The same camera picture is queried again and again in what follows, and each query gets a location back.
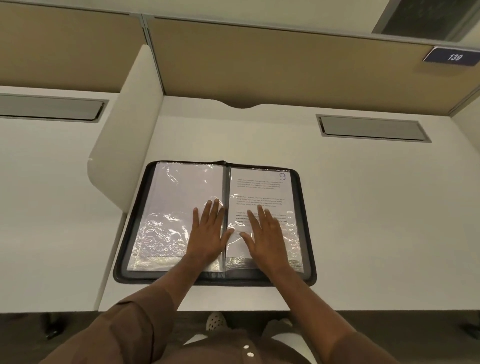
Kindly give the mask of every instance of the dark floor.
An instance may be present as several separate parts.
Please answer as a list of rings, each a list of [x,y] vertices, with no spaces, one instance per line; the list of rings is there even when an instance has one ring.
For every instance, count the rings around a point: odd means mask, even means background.
[[[208,312],[178,312],[166,353],[175,350],[191,336],[204,330]],[[95,312],[66,315],[66,331],[46,340],[39,314],[0,315],[0,364],[38,363],[68,337],[87,327]],[[279,312],[228,312],[232,326],[240,322],[261,332],[265,323],[280,318]],[[458,328],[458,324],[477,321],[474,312],[343,312],[342,315],[403,363],[480,364],[480,341]]]

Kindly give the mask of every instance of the desk surface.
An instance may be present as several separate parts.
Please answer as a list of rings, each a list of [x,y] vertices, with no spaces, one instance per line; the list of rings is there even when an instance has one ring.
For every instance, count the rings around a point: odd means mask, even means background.
[[[325,138],[315,114],[419,120],[432,143]],[[337,310],[480,308],[480,156],[449,117],[165,97],[145,164],[295,169],[317,266]],[[110,274],[100,310],[140,289]],[[275,288],[193,287],[180,310],[283,310]]]
[[[99,123],[0,118],[0,312],[96,310],[122,213],[86,161],[116,95],[0,92],[111,100]]]

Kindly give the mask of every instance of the paper page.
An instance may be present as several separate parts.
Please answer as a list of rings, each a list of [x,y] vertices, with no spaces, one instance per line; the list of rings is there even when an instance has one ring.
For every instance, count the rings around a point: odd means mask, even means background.
[[[130,256],[128,270],[167,271],[185,255],[193,208],[223,197],[225,167],[159,162]],[[223,271],[223,257],[205,271]]]
[[[290,265],[303,271],[290,172],[240,168],[231,169],[228,228],[235,232],[227,243],[226,269],[255,267],[240,232],[252,233],[247,210],[258,217],[257,205],[278,219]]]

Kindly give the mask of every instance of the brown sleeve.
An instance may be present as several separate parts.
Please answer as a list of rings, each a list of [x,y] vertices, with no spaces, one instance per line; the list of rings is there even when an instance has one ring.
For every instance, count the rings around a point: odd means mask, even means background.
[[[150,364],[163,353],[174,307],[162,287],[151,285],[121,300],[67,340],[42,364]]]
[[[365,335],[355,332],[335,345],[328,364],[398,364]]]

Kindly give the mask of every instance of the foot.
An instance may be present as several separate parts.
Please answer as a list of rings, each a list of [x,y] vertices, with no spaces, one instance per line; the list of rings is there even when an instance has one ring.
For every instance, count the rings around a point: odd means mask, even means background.
[[[206,330],[214,331],[228,328],[227,321],[221,312],[215,311],[207,319]]]

